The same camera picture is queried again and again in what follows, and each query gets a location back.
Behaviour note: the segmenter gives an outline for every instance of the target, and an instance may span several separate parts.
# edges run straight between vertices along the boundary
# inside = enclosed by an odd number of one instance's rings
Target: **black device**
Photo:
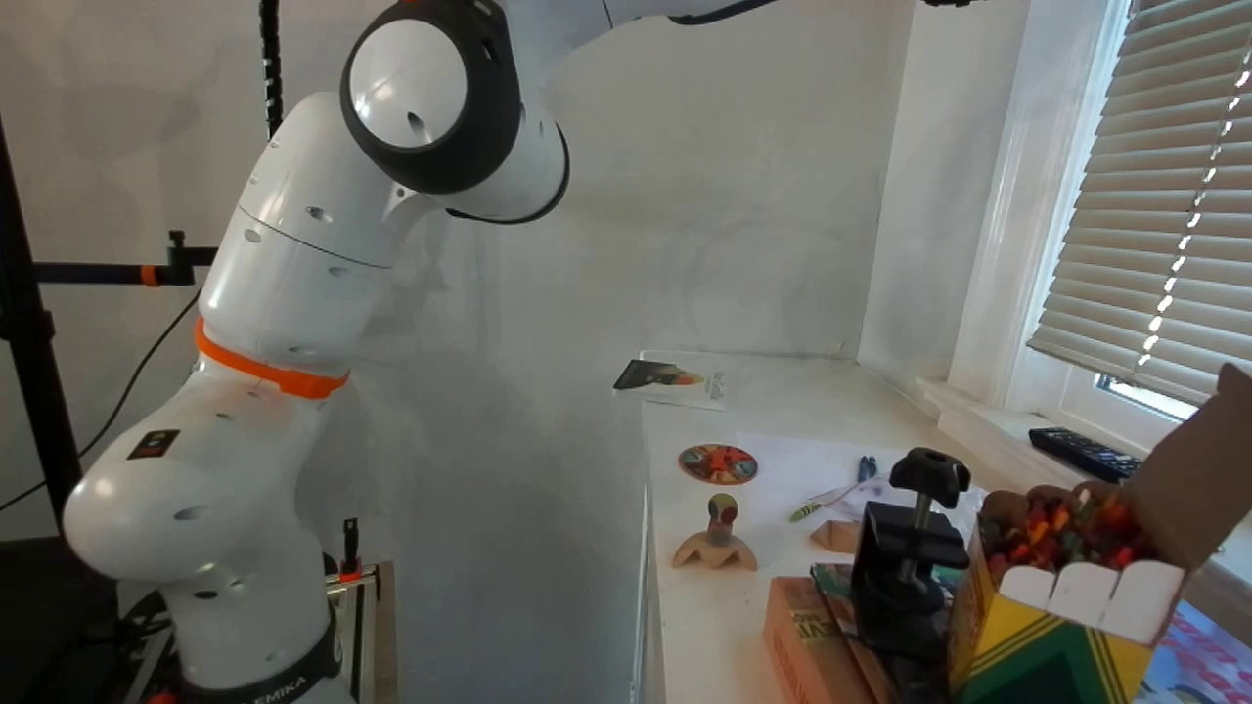
[[[854,562],[856,633],[888,671],[942,672],[948,660],[948,592],[931,566],[969,566],[961,535],[931,500],[955,510],[969,491],[969,471],[938,450],[914,448],[893,466],[893,486],[914,491],[914,506],[863,506],[860,547]]]
[[[1028,448],[1037,448],[1047,458],[1059,458],[1063,466],[1105,476],[1111,486],[1127,480],[1143,463],[1136,454],[1122,454],[1114,448],[1105,448],[1088,435],[1075,435],[1068,428],[1037,428],[1028,431]]]

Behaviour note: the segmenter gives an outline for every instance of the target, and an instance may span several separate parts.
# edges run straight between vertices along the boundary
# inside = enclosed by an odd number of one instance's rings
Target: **white wall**
[[[287,4],[288,94],[333,85],[373,8]],[[433,217],[408,238],[303,491],[325,531],[360,513],[401,560],[408,695],[625,695],[640,448],[605,385],[650,346],[860,349],[908,15],[789,0],[624,28],[545,85],[577,148],[560,213],[517,233]],[[254,91],[247,0],[5,4],[0,113],[34,255],[155,260],[168,226],[217,244],[262,145]],[[46,290],[80,435],[183,298]],[[179,334],[124,418],[188,364]],[[0,385],[16,491],[34,463]],[[0,518],[0,535],[38,529],[38,500]]]
[[[860,364],[900,385],[951,368],[995,192],[1028,0],[914,8]]]

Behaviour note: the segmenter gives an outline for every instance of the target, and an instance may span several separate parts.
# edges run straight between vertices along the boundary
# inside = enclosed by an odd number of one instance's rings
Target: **small figurine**
[[[734,518],[740,518],[734,496],[733,495],[714,495],[714,500],[710,500],[710,531],[697,531],[697,535],[682,542],[682,547],[673,552],[673,566],[684,566],[684,562],[699,560],[710,566],[749,566],[749,570],[755,570],[751,547],[733,535]]]

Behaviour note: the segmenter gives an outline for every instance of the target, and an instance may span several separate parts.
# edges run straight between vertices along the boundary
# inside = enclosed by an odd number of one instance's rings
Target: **white table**
[[[823,491],[854,486],[856,458],[877,454],[882,474],[910,448],[948,443],[882,377],[833,359],[770,355],[673,355],[694,372],[725,372],[725,409],[640,403],[652,500],[652,641],[650,694],[668,704],[768,704],[777,685],[762,648],[768,589],[774,574],[806,574],[811,562],[850,555],[823,552],[811,531],[833,513],[789,523],[789,513]],[[760,476],[727,491],[740,500],[734,535],[760,570],[668,566],[673,547],[710,523],[715,486],[676,471],[697,443],[733,443],[760,458]]]

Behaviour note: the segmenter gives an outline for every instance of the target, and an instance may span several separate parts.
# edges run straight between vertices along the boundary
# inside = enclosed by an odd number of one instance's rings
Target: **black cable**
[[[281,124],[281,45],[278,45],[278,0],[262,0],[262,62],[265,62],[265,124]]]
[[[116,394],[116,403],[112,403],[112,413],[110,413],[110,418],[107,418],[107,428],[102,431],[95,431],[95,437],[80,450],[80,458],[88,458],[107,435],[110,435],[110,428],[116,424],[116,416],[121,416],[121,409],[124,409],[124,401],[129,401],[129,392],[134,392],[134,385],[145,377],[145,368],[148,368],[148,359],[155,355],[155,349],[168,342],[168,334],[197,310],[197,300],[200,300],[200,290],[193,294],[193,300],[161,328],[161,338],[148,346],[148,353],[140,355],[140,364],[129,372],[129,381],[124,381],[124,388],[121,388],[121,394]],[[38,480],[38,486],[28,486],[25,495],[16,495],[16,496],[7,496],[5,506],[0,506],[0,513],[7,513],[12,506],[20,506],[20,500],[28,500],[28,496],[34,496],[38,491],[44,491],[46,480]]]

